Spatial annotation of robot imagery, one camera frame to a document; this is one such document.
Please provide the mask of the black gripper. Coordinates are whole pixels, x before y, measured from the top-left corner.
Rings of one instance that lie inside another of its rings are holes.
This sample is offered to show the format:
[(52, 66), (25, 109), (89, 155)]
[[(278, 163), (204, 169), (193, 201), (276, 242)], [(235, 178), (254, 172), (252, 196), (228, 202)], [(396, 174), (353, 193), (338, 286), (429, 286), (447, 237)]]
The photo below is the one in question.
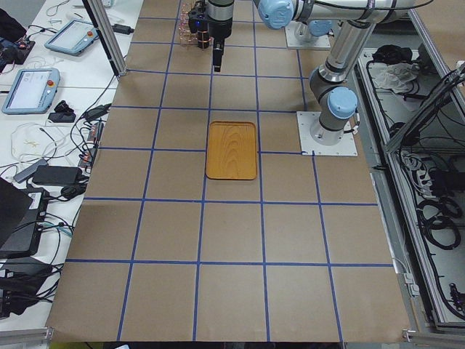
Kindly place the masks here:
[(233, 0), (208, 0), (206, 2), (210, 36), (214, 37), (212, 65), (220, 72), (225, 39), (232, 33)]

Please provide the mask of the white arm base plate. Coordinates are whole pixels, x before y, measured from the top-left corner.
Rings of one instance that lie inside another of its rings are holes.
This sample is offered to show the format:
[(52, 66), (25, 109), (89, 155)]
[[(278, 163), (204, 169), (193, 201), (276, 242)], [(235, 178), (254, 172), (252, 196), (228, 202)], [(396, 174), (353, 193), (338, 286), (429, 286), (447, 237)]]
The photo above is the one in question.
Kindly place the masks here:
[(358, 155), (350, 122), (344, 129), (328, 131), (320, 125), (319, 111), (296, 113), (301, 154), (305, 156), (352, 156)]

